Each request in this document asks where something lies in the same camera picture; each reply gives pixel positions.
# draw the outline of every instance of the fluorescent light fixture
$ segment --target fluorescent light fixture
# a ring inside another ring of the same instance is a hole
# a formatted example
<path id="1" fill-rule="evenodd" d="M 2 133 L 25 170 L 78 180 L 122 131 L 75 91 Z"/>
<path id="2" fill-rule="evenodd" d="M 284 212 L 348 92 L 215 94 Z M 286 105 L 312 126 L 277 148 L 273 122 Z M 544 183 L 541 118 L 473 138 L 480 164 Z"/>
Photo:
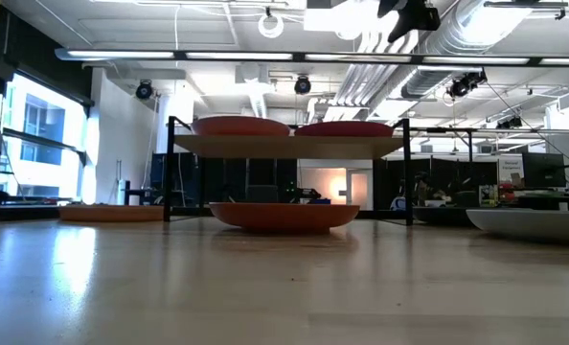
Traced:
<path id="1" fill-rule="evenodd" d="M 480 73 L 483 71 L 482 67 L 462 67 L 462 66 L 419 66 L 419 71 L 431 72 L 475 72 Z"/>
<path id="2" fill-rule="evenodd" d="M 219 52 L 192 52 L 187 53 L 188 59 L 230 59 L 230 60 L 293 60 L 289 53 L 219 53 Z"/>
<path id="3" fill-rule="evenodd" d="M 529 62 L 528 57 L 426 57 L 425 63 L 455 63 L 455 64 L 507 64 L 524 65 Z"/>
<path id="4" fill-rule="evenodd" d="M 569 57 L 550 57 L 550 58 L 543 58 L 540 62 L 541 65 L 546 64 L 554 64 L 554 65 L 568 65 L 569 66 Z"/>
<path id="5" fill-rule="evenodd" d="M 410 57 L 380 54 L 306 54 L 307 61 L 407 63 Z"/>
<path id="6" fill-rule="evenodd" d="M 140 6 L 222 6 L 228 4 L 232 7 L 257 7 L 269 5 L 270 7 L 286 8 L 288 4 L 283 1 L 266 2 L 266 1 L 207 1 L 207 0 L 90 0 L 97 3 L 118 3 L 118 4 L 134 4 Z"/>
<path id="7" fill-rule="evenodd" d="M 68 51 L 72 58 L 115 59 L 115 58 L 173 58 L 173 52 L 133 51 Z"/>
<path id="8" fill-rule="evenodd" d="M 560 10 L 569 7 L 569 3 L 566 2 L 536 2 L 532 3 L 521 2 L 515 3 L 513 1 L 487 1 L 484 6 L 486 8 L 498 8 L 498 9 L 543 9 L 543 10 Z"/>

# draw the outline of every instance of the spotlight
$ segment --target spotlight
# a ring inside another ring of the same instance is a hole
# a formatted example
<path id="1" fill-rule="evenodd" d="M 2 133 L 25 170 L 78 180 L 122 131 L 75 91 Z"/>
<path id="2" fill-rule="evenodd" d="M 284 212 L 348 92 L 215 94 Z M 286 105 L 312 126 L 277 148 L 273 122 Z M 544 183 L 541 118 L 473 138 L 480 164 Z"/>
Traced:
<path id="1" fill-rule="evenodd" d="M 523 121 L 521 120 L 520 116 L 513 116 L 508 120 L 505 120 L 501 123 L 497 124 L 497 129 L 511 129 L 511 128 L 518 128 L 523 127 Z"/>
<path id="2" fill-rule="evenodd" d="M 299 76 L 297 81 L 295 82 L 295 93 L 298 95 L 306 95 L 306 93 L 310 92 L 312 88 L 312 84 L 307 76 Z"/>
<path id="3" fill-rule="evenodd" d="M 152 80 L 141 80 L 140 86 L 135 90 L 135 97 L 139 100 L 145 101 L 152 96 Z"/>
<path id="4" fill-rule="evenodd" d="M 450 85 L 446 90 L 446 93 L 453 99 L 456 97 L 463 97 L 477 88 L 479 84 L 487 81 L 485 69 L 478 73 L 465 73 L 462 78 L 453 80 L 452 85 Z"/>

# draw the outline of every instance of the red bowl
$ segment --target red bowl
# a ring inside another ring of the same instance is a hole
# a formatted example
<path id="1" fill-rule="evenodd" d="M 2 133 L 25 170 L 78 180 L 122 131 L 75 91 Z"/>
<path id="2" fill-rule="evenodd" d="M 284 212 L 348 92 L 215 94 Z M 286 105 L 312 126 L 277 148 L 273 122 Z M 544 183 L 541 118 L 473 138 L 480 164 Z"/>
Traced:
<path id="1" fill-rule="evenodd" d="M 288 136 L 287 125 L 250 116 L 215 116 L 191 124 L 198 135 L 273 135 Z"/>
<path id="2" fill-rule="evenodd" d="M 295 131 L 299 136 L 352 136 L 352 137 L 391 137 L 393 129 L 389 126 L 360 121 L 333 121 L 303 126 Z"/>
<path id="3" fill-rule="evenodd" d="M 215 217 L 229 225 L 262 232 L 322 232 L 351 222 L 359 206 L 211 202 Z"/>

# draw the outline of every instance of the wooden shelf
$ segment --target wooden shelf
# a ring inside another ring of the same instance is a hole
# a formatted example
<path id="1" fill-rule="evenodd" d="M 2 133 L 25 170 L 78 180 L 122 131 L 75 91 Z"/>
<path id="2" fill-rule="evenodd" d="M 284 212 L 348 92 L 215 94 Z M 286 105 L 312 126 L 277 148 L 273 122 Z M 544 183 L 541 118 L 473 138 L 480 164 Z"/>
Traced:
<path id="1" fill-rule="evenodd" d="M 377 159 L 403 146 L 387 137 L 176 135 L 175 143 L 206 158 Z"/>

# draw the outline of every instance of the monitor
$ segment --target monitor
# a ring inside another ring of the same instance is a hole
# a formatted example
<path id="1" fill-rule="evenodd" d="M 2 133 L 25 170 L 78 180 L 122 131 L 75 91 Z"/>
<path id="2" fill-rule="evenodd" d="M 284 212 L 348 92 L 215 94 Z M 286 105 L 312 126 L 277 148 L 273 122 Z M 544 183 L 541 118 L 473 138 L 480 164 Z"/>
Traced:
<path id="1" fill-rule="evenodd" d="M 526 188 L 565 187 L 563 154 L 523 153 Z"/>

